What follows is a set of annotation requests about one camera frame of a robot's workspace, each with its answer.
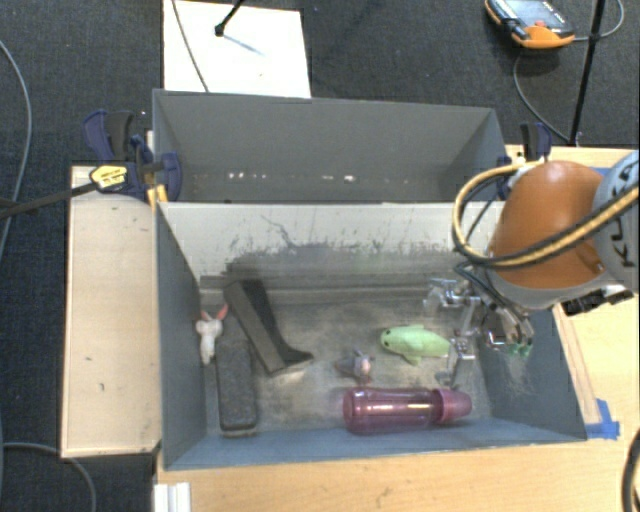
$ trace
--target pink bottle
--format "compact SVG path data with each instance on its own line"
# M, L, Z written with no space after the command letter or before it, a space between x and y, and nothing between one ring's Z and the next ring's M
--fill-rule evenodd
M471 397L448 389L351 388L342 400L347 430L354 434L418 430L470 412Z

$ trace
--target yellow label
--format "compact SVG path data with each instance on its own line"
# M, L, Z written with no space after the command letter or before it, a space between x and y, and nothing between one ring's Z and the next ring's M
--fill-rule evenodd
M116 165L103 165L91 173L91 179L100 188L122 185L127 181L127 168Z

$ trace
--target bin floor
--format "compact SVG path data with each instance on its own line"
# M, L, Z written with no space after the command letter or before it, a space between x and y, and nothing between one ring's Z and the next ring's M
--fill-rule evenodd
M373 387L441 387L436 380L446 371L448 358L423 358L418 366L386 351L380 335L389 327L423 324L445 338L459 327L460 312L445 311L427 317L421 300L393 300L340 304L273 306L284 339L294 348L309 351L313 362L296 371L269 376L253 354L254 385L258 398L257 430L282 431L342 427L342 396L357 383L340 374L334 363L359 349L375 358L371 372ZM230 314L225 334L246 337ZM209 433L220 433L217 413L215 365L205 371ZM490 416L489 400L479 361L460 390L471 395L470 417Z

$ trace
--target small purple object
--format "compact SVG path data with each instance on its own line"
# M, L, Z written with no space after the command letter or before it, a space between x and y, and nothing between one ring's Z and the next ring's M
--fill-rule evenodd
M375 358L363 354L359 350L354 350L353 352L354 356L340 359L336 361L334 366L340 373L353 377L360 385L366 386L371 382L369 374L371 373L371 362Z
M354 434L418 430L462 418L471 408L469 395L448 389L352 388L342 401L347 430Z

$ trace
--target orange device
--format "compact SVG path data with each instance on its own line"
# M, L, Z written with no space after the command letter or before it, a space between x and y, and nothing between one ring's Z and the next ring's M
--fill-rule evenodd
M485 0L484 6L489 17L525 48L549 50L575 39L567 18L548 0Z

